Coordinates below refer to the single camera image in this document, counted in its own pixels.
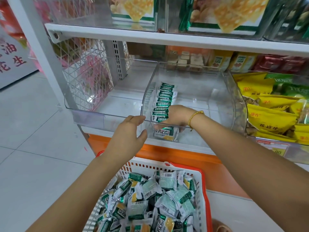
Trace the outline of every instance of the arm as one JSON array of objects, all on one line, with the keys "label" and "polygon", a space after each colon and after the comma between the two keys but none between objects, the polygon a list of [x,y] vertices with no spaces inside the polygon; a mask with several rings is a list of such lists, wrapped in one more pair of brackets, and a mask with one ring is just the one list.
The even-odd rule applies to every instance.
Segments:
[{"label": "arm", "polygon": [[26,232],[82,231],[109,181],[136,155],[147,139],[146,130],[136,137],[137,126],[144,119],[144,116],[127,117],[116,129],[104,154],[91,161],[76,181]]},{"label": "arm", "polygon": [[[164,123],[186,126],[195,112],[181,105],[170,106]],[[243,190],[284,231],[308,231],[307,171],[203,114],[195,115],[191,126]]]}]

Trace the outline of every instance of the tile floor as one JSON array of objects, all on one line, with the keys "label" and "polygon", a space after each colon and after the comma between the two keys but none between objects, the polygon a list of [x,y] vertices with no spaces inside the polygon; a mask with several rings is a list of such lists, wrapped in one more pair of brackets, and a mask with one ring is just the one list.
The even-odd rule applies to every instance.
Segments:
[{"label": "tile floor", "polygon": [[[0,92],[1,232],[25,231],[94,158],[57,103],[41,73]],[[212,216],[236,232],[282,232],[252,200],[208,197]]]}]

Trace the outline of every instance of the price label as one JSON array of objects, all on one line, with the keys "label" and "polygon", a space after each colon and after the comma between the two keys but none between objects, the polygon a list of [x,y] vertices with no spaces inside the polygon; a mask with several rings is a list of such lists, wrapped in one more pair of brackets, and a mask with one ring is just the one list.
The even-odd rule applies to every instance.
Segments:
[{"label": "price label", "polygon": [[271,142],[265,140],[257,140],[257,143],[269,150],[272,150],[273,152],[277,153],[280,156],[284,156],[284,153],[289,147],[289,144],[280,142]]}]

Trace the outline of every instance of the left hand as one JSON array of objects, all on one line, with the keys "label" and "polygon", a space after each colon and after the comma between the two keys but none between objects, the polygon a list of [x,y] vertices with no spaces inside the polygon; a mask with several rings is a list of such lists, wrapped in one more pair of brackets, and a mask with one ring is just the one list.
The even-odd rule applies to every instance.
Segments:
[{"label": "left hand", "polygon": [[115,160],[123,163],[132,159],[142,148],[147,139],[147,130],[144,129],[139,137],[136,137],[137,126],[144,122],[145,116],[128,116],[118,125],[105,152],[112,155]]}]

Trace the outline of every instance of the orange panel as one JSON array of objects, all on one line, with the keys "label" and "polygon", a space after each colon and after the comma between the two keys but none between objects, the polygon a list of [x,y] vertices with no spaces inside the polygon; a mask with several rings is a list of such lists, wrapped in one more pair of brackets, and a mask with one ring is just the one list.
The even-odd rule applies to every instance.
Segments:
[{"label": "orange panel", "polygon": [[[109,140],[110,138],[107,137],[90,134],[88,142],[93,151],[97,154],[99,151],[102,151],[107,147]],[[205,173],[206,187],[208,190],[249,198],[217,156],[148,144],[144,144],[136,156],[150,160],[161,162],[169,161],[200,168]]]}]

